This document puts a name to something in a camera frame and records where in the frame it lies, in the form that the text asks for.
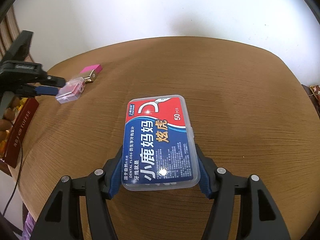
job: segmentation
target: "round table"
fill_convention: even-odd
[[[77,101],[61,105],[54,97],[38,98],[19,182],[35,219],[63,175],[86,176],[116,155],[131,99],[180,94],[204,155],[235,175],[258,174],[292,240],[305,233],[320,210],[320,122],[281,59],[239,42],[163,37],[95,49],[49,73],[68,79],[94,64],[103,70]],[[15,178],[17,172],[11,169]],[[119,240],[201,239],[212,202],[198,185],[142,192],[121,187],[108,208]],[[90,239],[85,208],[81,197],[84,236]],[[230,237],[237,214],[239,198]]]

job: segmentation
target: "small transparent box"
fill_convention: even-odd
[[[127,106],[122,184],[128,190],[193,187],[200,171],[185,100],[138,98]]]
[[[59,90],[59,93],[56,95],[56,99],[60,104],[77,100],[81,96],[84,87],[85,82],[83,77],[72,79]]]

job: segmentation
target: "purple fabric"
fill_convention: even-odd
[[[30,239],[30,236],[33,228],[35,227],[35,224],[36,224],[35,220],[32,218],[30,213],[28,213],[26,222],[24,223],[24,226],[23,226],[22,240]]]

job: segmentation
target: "silver bolt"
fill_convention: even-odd
[[[225,168],[217,168],[217,172],[220,174],[225,174],[226,173],[226,169]]]
[[[97,169],[94,171],[94,174],[96,174],[96,175],[101,175],[102,173],[103,173],[102,169]]]
[[[61,181],[62,182],[67,182],[69,180],[69,176],[63,176],[62,178],[61,178]]]
[[[259,180],[259,176],[258,175],[251,175],[251,179],[254,180],[254,181],[258,181]]]

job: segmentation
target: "red and blue label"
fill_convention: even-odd
[[[193,179],[179,97],[128,104],[122,156],[125,184],[174,184]]]

